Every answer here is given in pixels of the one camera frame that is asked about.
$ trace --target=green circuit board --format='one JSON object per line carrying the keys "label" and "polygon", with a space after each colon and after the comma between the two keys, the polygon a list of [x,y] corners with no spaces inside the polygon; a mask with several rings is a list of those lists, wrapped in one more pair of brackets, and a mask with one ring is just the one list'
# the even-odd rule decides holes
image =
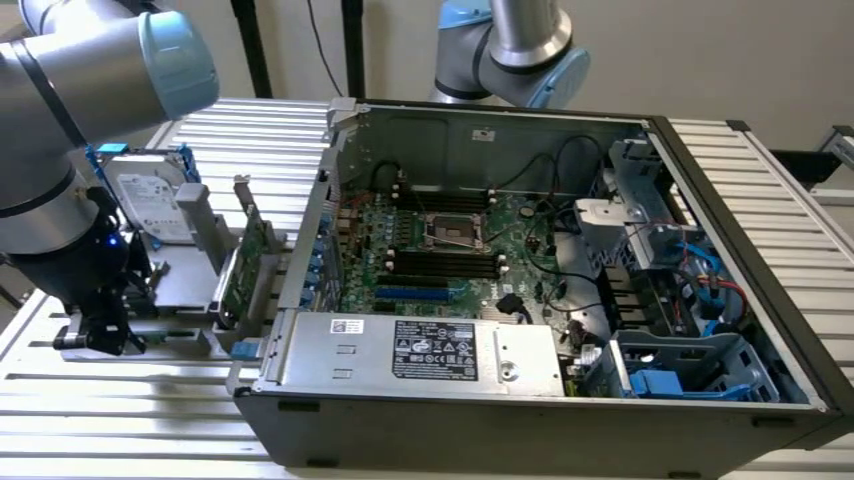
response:
{"label": "green circuit board", "polygon": [[247,216],[246,230],[235,250],[234,268],[230,272],[220,306],[234,321],[246,317],[261,272],[262,256],[271,253],[267,243],[267,223],[262,219],[258,207],[250,208]]}
{"label": "green circuit board", "polygon": [[[485,243],[475,250],[470,246],[455,245],[449,242],[434,241],[427,246],[426,217],[439,215],[446,220],[466,218],[473,215],[449,214],[445,212],[423,212],[399,210],[393,203],[381,196],[357,193],[351,198],[369,200],[353,202],[350,211],[353,231],[349,241],[342,244],[342,256],[345,263],[345,284],[341,311],[347,313],[395,313],[407,316],[441,316],[446,318],[491,318],[507,320],[495,310],[495,302],[509,293],[519,295],[526,305],[535,303],[535,286],[543,282],[546,291],[554,285],[554,277],[538,271],[526,260],[525,244],[526,234],[535,218],[523,218],[519,215],[522,207],[534,207],[537,200],[523,195],[499,195],[497,203],[482,212],[474,214],[481,217],[481,238],[494,240]],[[546,222],[539,222],[533,237],[546,239]],[[390,247],[406,252],[459,252],[479,253],[483,255],[506,256],[506,265],[510,270],[498,279],[485,278],[449,278],[451,300],[449,302],[395,300],[394,312],[375,312],[374,292],[382,286],[378,278],[386,275],[385,260]],[[554,256],[537,256],[537,262],[546,268],[557,269]]]}

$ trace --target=gray metal frame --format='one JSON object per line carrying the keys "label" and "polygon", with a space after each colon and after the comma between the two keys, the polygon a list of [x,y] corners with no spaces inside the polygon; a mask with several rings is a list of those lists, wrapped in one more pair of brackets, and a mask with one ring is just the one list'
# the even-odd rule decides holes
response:
{"label": "gray metal frame", "polygon": [[[389,153],[370,151],[373,142],[365,141],[371,135],[381,135],[383,127],[389,126],[382,123],[378,125],[378,119],[383,121],[403,118],[417,124],[421,115],[439,123],[439,119],[445,118],[446,126],[459,122],[462,127],[458,127],[458,130],[449,127],[449,131],[459,132],[459,129],[467,128],[489,129],[493,125],[499,125],[501,127],[495,127],[499,134],[502,129],[513,128],[514,121],[526,126],[550,120],[575,121],[582,125],[593,125],[594,132],[601,132],[597,126],[605,126],[606,131],[614,136],[627,133],[626,125],[637,125],[638,131],[645,129],[650,134],[677,185],[684,193],[689,193],[686,201],[692,210],[700,212],[701,222],[706,226],[717,225],[704,217],[706,212],[694,195],[694,185],[685,183],[685,177],[681,177],[681,171],[676,168],[674,145],[681,149],[685,149],[685,145],[678,136],[662,128],[672,127],[661,118],[507,109],[437,108],[426,104],[403,105],[401,102],[395,102],[394,105],[345,104],[342,109],[334,110],[331,117],[346,118],[347,129],[354,128],[354,123],[358,122],[359,129],[354,142],[358,154],[346,155],[345,161],[339,162],[342,176],[346,175],[345,172],[354,171],[349,176],[357,177],[359,171],[366,168],[359,162],[366,162],[367,159],[370,164]],[[437,129],[442,131],[446,127],[439,126],[439,123]],[[418,136],[407,136],[395,131],[393,134],[387,132],[389,136],[385,137],[394,139],[391,145],[401,146],[407,142],[413,145],[409,153],[415,158],[407,161],[413,161],[415,165],[423,160],[419,155],[435,155],[434,158],[442,159],[439,166],[445,166],[445,162],[450,160],[446,155],[459,152],[461,149],[461,155],[478,158],[465,144],[461,144],[459,135],[453,135],[451,140],[458,143],[445,143],[439,150],[430,150],[430,143],[435,143],[437,138],[431,137],[423,128],[418,133]],[[535,132],[526,133],[529,136],[537,136]],[[542,148],[543,144],[550,144],[549,137],[539,140],[543,141],[529,141],[529,148],[535,148],[530,145]],[[333,148],[325,154],[322,170],[331,167],[329,162],[338,154],[353,148],[349,145],[351,141],[349,135],[339,134],[338,137],[333,137]],[[523,159],[530,157],[522,152],[515,153],[517,157]],[[507,158],[501,157],[499,151],[491,152],[489,158],[494,160],[491,174],[495,177],[515,172],[518,165],[495,161],[498,158]],[[696,163],[690,163],[694,162],[693,158],[680,159],[682,166],[686,161],[689,166],[696,167]],[[435,166],[421,163],[422,170]],[[478,170],[485,166],[478,165],[478,161],[471,161],[461,168],[461,171],[453,172],[454,178],[461,176],[463,181],[471,181],[473,188],[478,184],[482,185],[485,179]],[[419,178],[427,177],[442,186],[449,172],[447,168],[439,168],[439,171],[442,173],[434,174],[433,177],[430,171],[419,172],[423,173]],[[700,168],[697,173],[689,175],[700,175],[693,178],[694,182],[701,177],[708,181]],[[531,188],[535,188],[535,185],[522,185],[519,189]],[[311,196],[315,197],[317,203],[310,203],[307,221],[301,231],[302,238],[314,239],[323,212],[322,200],[327,198],[329,190],[330,186],[325,182],[315,183]],[[768,297],[754,295],[754,290],[760,291],[762,286],[753,282],[753,277],[752,282],[748,282],[748,277],[741,271],[741,263],[736,260],[729,244],[724,242],[724,232],[714,232],[710,237],[736,280],[745,285],[762,326],[780,351],[781,361],[793,372],[810,405],[610,398],[555,399],[465,393],[439,395],[427,392],[379,396],[371,389],[349,390],[342,394],[335,388],[291,388],[281,384],[281,381],[299,315],[295,309],[299,304],[294,303],[299,292],[295,293],[294,289],[302,289],[305,275],[301,273],[305,272],[305,266],[293,263],[279,303],[285,310],[274,325],[262,376],[253,387],[239,389],[235,393],[238,407],[274,460],[286,466],[714,478],[764,453],[792,445],[798,439],[822,430],[834,423],[842,412],[828,407],[829,403],[837,405],[837,390],[833,390],[833,393],[822,390],[824,395],[830,395],[828,398],[817,393],[813,382],[822,373],[813,370],[816,366],[812,361],[805,361],[805,358],[813,359],[817,355],[821,357],[828,352],[798,351],[796,355],[790,351],[790,347],[798,346],[804,339],[788,336],[786,331],[780,331],[778,319],[773,319],[772,314],[764,311],[768,304],[764,304],[760,298]],[[298,242],[298,261],[307,248],[306,242]],[[838,375],[836,365],[834,368],[834,375]],[[838,425],[840,423],[834,425],[834,429],[828,430],[833,431],[830,436],[838,436]]]}

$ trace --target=white wall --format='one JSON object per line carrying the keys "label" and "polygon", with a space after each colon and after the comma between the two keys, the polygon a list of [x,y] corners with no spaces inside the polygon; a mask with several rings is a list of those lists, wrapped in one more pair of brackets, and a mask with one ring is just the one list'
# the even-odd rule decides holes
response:
{"label": "white wall", "polygon": [[22,23],[22,16],[18,13],[18,4],[0,2],[0,33],[10,30]]}
{"label": "white wall", "polygon": [[[278,96],[325,99],[305,0],[258,0]],[[561,0],[593,68],[573,109],[746,120],[776,147],[810,148],[854,123],[852,0]],[[339,0],[314,0],[346,83]],[[369,95],[422,100],[441,0],[366,0]]]}

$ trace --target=metal workbench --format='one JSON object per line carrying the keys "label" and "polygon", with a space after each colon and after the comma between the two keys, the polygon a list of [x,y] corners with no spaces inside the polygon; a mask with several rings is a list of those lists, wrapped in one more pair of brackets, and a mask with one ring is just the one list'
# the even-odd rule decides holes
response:
{"label": "metal workbench", "polygon": [[[215,209],[227,218],[241,211],[231,176],[251,174],[266,218],[294,235],[325,125],[321,103],[223,100],[164,127],[150,146],[192,145]],[[674,126],[854,381],[854,272],[850,252],[828,236],[833,224],[817,220],[821,212],[749,133],[722,122]],[[226,362],[64,362],[51,348],[63,322],[59,302],[36,292],[0,335],[0,477],[479,478],[286,470],[267,459],[226,392]],[[242,373],[250,380],[258,370],[250,366]],[[854,435],[814,452],[774,452],[726,478],[854,478]]]}

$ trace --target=blue cable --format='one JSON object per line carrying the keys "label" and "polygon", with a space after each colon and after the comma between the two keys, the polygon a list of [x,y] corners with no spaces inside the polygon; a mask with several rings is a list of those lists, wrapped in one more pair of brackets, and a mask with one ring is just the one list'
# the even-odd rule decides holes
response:
{"label": "blue cable", "polygon": [[692,245],[690,243],[685,244],[685,242],[678,242],[677,243],[677,247],[686,249],[689,252],[692,252],[696,256],[698,256],[700,258],[702,258],[704,260],[706,260],[709,262],[709,265],[712,266],[712,269],[714,270],[716,274],[721,273],[721,259],[718,257],[716,257],[714,255],[710,255],[706,250],[704,250],[702,248],[700,248],[697,245]]}
{"label": "blue cable", "polygon": [[709,337],[712,336],[712,333],[716,329],[716,326],[718,325],[718,321],[717,320],[710,320],[709,323],[706,324],[706,329],[704,330],[704,337]]}

